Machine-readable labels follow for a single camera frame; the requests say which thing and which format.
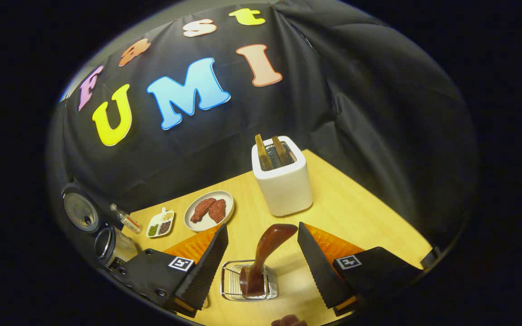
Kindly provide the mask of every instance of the foam letter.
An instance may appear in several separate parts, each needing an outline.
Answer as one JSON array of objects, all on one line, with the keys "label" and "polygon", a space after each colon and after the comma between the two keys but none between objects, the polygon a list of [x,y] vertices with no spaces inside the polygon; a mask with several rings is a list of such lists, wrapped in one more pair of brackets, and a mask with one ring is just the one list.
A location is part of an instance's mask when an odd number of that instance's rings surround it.
[{"label": "foam letter", "polygon": [[172,109],[172,103],[188,115],[194,114],[195,93],[201,97],[198,107],[209,110],[212,107],[229,101],[231,95],[223,91],[215,72],[213,72],[213,58],[202,58],[190,64],[184,85],[180,85],[169,77],[162,77],[151,83],[146,91],[153,93],[162,114],[161,127],[164,130],[179,124],[183,117]]},{"label": "foam letter", "polygon": [[265,54],[267,45],[253,44],[238,48],[235,52],[244,56],[249,62],[249,66],[253,71],[253,85],[263,87],[272,83],[280,82],[283,76],[279,72],[275,72]]},{"label": "foam letter", "polygon": [[128,96],[126,95],[126,91],[129,88],[130,84],[127,83],[112,94],[112,101],[116,101],[118,113],[120,113],[120,124],[116,129],[110,128],[110,124],[108,123],[108,115],[106,114],[108,102],[102,103],[92,115],[92,120],[96,123],[98,136],[100,136],[100,140],[106,146],[116,145],[130,130],[132,112],[130,111]]},{"label": "foam letter", "polygon": [[249,8],[239,9],[235,12],[228,14],[229,16],[235,16],[237,21],[242,25],[261,25],[265,23],[263,18],[255,18],[254,14],[260,14],[258,10],[251,10]]},{"label": "foam letter", "polygon": [[80,86],[80,105],[78,106],[78,111],[80,111],[83,106],[92,98],[92,93],[90,90],[96,86],[97,77],[104,66],[99,66],[94,72],[83,81],[82,86]]},{"label": "foam letter", "polygon": [[130,48],[122,53],[122,60],[118,64],[119,67],[123,67],[125,64],[130,62],[135,56],[146,51],[150,46],[149,39],[143,38],[138,42],[134,43]]},{"label": "foam letter", "polygon": [[193,21],[192,23],[186,24],[183,29],[186,31],[183,33],[186,37],[195,37],[199,35],[205,35],[213,33],[217,30],[217,26],[212,24],[213,21],[210,19],[203,19]]}]

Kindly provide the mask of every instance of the white plate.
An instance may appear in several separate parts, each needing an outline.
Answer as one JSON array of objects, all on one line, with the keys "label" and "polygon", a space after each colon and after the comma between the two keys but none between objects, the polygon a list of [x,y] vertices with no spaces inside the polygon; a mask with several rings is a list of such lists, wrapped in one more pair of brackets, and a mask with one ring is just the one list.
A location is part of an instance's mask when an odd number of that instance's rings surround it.
[{"label": "white plate", "polygon": [[216,192],[209,192],[208,194],[205,194],[203,196],[200,196],[195,200],[186,210],[184,213],[184,224],[191,229],[192,231],[201,232],[205,231],[207,229],[210,229],[211,227],[214,227],[217,225],[215,221],[209,216],[209,212],[203,216],[203,219],[197,223],[193,223],[190,218],[193,217],[194,209],[197,207],[197,205],[202,202],[203,200],[207,198],[215,198],[216,200],[225,200],[225,218],[222,219],[219,223],[225,223],[228,221],[228,219],[231,218],[232,211],[234,211],[235,208],[235,202],[231,196],[230,193],[224,192],[222,190],[217,190]]},{"label": "white plate", "polygon": [[[166,213],[172,213],[172,217],[166,220],[163,220]],[[170,221],[170,227],[168,227],[168,230],[165,233],[162,233],[161,235],[158,234],[158,231],[160,230],[160,225],[166,221]],[[146,236],[149,238],[156,238],[156,237],[162,237],[163,235],[168,235],[168,233],[172,230],[172,222],[174,221],[174,211],[167,211],[166,208],[162,208],[162,212],[160,214],[154,215],[153,218],[150,220],[150,223],[148,227],[146,227]],[[158,225],[156,229],[156,234],[153,236],[149,235],[150,227]]]}]

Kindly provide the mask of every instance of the letter m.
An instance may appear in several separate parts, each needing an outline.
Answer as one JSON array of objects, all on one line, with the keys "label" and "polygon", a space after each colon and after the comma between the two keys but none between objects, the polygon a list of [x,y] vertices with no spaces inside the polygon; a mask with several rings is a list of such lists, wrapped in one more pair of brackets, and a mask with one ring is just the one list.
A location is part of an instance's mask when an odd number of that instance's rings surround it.
[{"label": "letter m", "polygon": [[213,58],[202,58],[190,64],[184,85],[180,85],[169,77],[162,77],[151,83],[146,91],[153,93],[160,113],[162,128],[169,130],[179,124],[183,117],[176,113],[172,103],[188,115],[194,114],[195,95],[198,92],[201,101],[199,109],[209,110],[212,107],[229,101],[231,95],[223,91],[213,72]]}]

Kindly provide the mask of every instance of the small bottle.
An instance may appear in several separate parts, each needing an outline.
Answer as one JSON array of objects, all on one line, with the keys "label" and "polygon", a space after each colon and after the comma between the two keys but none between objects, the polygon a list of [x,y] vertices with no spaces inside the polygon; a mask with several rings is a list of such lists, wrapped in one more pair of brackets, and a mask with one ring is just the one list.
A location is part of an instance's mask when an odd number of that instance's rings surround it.
[{"label": "small bottle", "polygon": [[134,233],[139,235],[139,233],[142,231],[142,227],[135,220],[133,220],[130,217],[130,215],[128,215],[128,213],[118,209],[118,206],[116,206],[116,204],[110,204],[110,210],[116,213],[116,216],[120,220],[120,223],[126,225]]}]

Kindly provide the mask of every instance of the steak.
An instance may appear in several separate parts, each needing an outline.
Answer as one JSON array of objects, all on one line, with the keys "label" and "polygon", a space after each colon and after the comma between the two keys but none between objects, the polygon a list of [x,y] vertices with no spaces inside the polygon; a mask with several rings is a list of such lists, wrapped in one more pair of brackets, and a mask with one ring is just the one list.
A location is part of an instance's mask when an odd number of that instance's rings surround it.
[{"label": "steak", "polygon": [[224,211],[226,207],[224,199],[217,200],[209,207],[209,216],[213,221],[219,223],[225,217]]},{"label": "steak", "polygon": [[203,216],[209,211],[209,207],[216,202],[215,198],[205,199],[194,208],[193,217],[190,218],[192,223],[197,223],[203,219]]}]

